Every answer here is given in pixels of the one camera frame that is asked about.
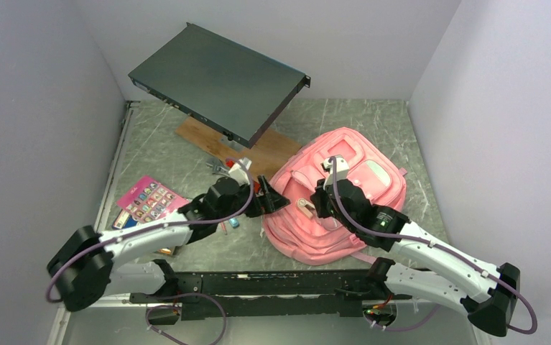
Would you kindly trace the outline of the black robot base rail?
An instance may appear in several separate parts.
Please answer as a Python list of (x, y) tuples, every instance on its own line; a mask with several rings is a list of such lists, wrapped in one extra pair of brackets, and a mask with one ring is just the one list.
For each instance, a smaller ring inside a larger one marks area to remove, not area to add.
[(167, 286), (152, 295), (132, 293), (133, 304), (180, 308), (184, 321), (226, 315), (360, 317), (373, 304), (407, 300), (370, 280), (368, 269), (241, 272), (168, 270)]

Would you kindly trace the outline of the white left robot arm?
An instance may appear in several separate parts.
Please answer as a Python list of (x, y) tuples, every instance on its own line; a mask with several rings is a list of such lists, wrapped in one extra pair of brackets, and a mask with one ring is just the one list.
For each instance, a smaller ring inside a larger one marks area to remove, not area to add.
[(51, 280), (45, 297), (81, 311), (104, 296), (141, 293), (160, 302), (181, 291), (179, 279), (163, 259), (137, 264), (136, 259), (165, 247), (182, 247), (214, 234), (231, 218), (276, 213), (290, 200), (259, 176), (259, 187), (233, 178), (219, 178), (175, 212), (158, 221), (98, 233), (77, 229), (47, 264)]

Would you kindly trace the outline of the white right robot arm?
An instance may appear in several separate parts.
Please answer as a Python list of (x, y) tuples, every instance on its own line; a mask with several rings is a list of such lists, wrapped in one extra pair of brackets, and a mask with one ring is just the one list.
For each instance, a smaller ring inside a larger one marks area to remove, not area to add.
[(400, 254), (426, 267), (413, 273), (390, 259), (371, 266), (366, 288), (375, 298), (411, 295), (456, 310), (480, 330), (498, 337), (519, 328), (511, 319), (519, 301), (520, 269), (484, 262), (429, 234), (408, 216), (372, 204), (350, 180), (317, 182), (310, 200), (319, 217), (332, 217), (364, 244)]

